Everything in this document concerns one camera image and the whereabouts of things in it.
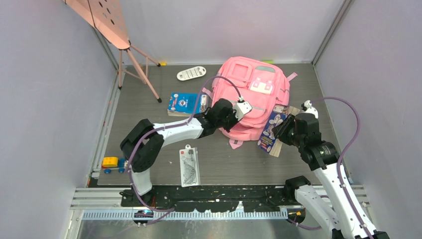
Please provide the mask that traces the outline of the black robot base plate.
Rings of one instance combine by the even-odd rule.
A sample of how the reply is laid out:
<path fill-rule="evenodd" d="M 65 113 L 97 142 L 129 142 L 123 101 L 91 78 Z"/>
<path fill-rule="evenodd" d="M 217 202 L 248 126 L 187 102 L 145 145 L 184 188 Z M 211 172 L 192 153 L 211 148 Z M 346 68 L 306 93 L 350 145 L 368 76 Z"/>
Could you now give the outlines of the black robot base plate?
<path fill-rule="evenodd" d="M 275 212 L 299 204 L 282 185 L 156 185 L 141 199 L 158 210 L 200 213 L 233 212 L 238 206 L 245 212 Z"/>

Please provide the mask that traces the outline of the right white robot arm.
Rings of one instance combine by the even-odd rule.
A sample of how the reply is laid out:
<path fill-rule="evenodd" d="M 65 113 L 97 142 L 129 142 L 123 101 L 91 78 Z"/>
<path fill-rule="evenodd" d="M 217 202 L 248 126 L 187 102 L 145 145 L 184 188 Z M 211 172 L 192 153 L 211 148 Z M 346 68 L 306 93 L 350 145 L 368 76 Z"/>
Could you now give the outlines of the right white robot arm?
<path fill-rule="evenodd" d="M 325 202 L 305 176 L 285 181 L 284 198 L 301 204 L 319 223 L 330 239 L 387 239 L 386 232 L 376 229 L 359 204 L 336 147 L 321 138 L 318 119 L 310 113 L 287 118 L 272 132 L 286 145 L 298 149 L 302 161 L 319 179 L 330 200 Z"/>

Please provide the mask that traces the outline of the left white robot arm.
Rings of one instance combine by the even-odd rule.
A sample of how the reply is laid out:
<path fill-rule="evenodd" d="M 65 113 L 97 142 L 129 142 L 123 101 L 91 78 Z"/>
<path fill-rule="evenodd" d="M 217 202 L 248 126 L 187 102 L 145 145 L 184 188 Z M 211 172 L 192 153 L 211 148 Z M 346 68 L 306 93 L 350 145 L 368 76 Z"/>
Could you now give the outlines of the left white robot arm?
<path fill-rule="evenodd" d="M 251 110 L 251 104 L 245 100 L 231 103 L 219 99 L 205 112 L 186 120 L 165 124 L 141 120 L 120 143 L 123 156 L 128 161 L 135 202 L 141 206 L 152 202 L 150 168 L 162 147 L 187 139 L 203 138 L 214 134 L 219 128 L 230 131 Z"/>

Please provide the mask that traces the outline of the pink student backpack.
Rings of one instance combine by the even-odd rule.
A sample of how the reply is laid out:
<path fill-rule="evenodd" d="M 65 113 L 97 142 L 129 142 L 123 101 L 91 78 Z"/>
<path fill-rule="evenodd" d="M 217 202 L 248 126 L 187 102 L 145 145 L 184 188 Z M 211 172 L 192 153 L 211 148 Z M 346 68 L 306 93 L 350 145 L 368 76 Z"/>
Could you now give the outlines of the pink student backpack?
<path fill-rule="evenodd" d="M 233 104 L 242 95 L 252 106 L 243 119 L 229 132 L 221 132 L 229 138 L 232 149 L 240 147 L 245 141 L 259 140 L 275 105 L 289 104 L 290 81 L 297 74 L 285 76 L 283 71 L 272 64 L 246 57 L 231 57 L 218 70 L 218 78 L 212 82 L 211 90 L 202 92 L 215 104 L 220 98 Z"/>

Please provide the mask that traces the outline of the light blue paperback book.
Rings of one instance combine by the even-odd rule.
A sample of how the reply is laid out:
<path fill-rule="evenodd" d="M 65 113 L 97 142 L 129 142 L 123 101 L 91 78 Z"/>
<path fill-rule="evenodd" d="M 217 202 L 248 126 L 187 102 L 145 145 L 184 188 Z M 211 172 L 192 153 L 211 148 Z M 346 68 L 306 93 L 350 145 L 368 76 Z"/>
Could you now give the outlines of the light blue paperback book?
<path fill-rule="evenodd" d="M 167 113 L 169 116 L 189 117 L 193 112 L 204 112 L 208 107 L 208 95 L 201 94 L 196 110 L 193 111 L 197 95 L 194 93 L 172 93 L 170 96 Z"/>

